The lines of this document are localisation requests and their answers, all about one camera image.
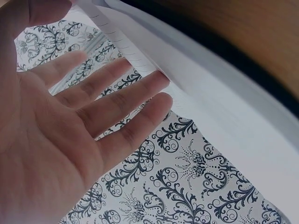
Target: damask patterned paper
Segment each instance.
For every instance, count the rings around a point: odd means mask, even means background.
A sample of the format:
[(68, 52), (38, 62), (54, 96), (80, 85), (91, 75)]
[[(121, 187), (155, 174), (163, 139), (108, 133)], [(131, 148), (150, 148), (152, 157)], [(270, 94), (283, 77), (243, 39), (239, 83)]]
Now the damask patterned paper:
[[(28, 28), (15, 41), (18, 70), (82, 49), (99, 32), (70, 21)], [(62, 89), (118, 57), (121, 54), (106, 40), (68, 77)], [(139, 79), (131, 70), (99, 98)], [(142, 107), (99, 138), (121, 128)], [(192, 120), (169, 112), (134, 153), (99, 178), (60, 224), (287, 223), (199, 130)]]

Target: page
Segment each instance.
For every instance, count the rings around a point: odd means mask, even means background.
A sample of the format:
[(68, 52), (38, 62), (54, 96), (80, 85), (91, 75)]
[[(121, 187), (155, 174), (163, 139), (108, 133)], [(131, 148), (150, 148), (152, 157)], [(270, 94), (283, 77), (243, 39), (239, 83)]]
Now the page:
[[(294, 218), (296, 206), (289, 203), (290, 197), (277, 194), (284, 191), (286, 182), (299, 187), (299, 124), (294, 116), (231, 65), (157, 19), (143, 14), (142, 22), (148, 28), (149, 23), (155, 24), (156, 30), (150, 32), (132, 17), (110, 8), (86, 2), (79, 6), (142, 76), (155, 69), (166, 74), (175, 100), (172, 110), (192, 118), (266, 198)], [(179, 105), (188, 110), (180, 111)], [(278, 182), (273, 174), (280, 176)]]

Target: wooden surface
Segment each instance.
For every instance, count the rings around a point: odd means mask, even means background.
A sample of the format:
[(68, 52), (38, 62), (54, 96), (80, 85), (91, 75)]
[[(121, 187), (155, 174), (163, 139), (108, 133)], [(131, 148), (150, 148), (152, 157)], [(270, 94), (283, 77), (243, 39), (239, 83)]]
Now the wooden surface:
[(299, 0), (155, 0), (204, 23), (299, 99)]

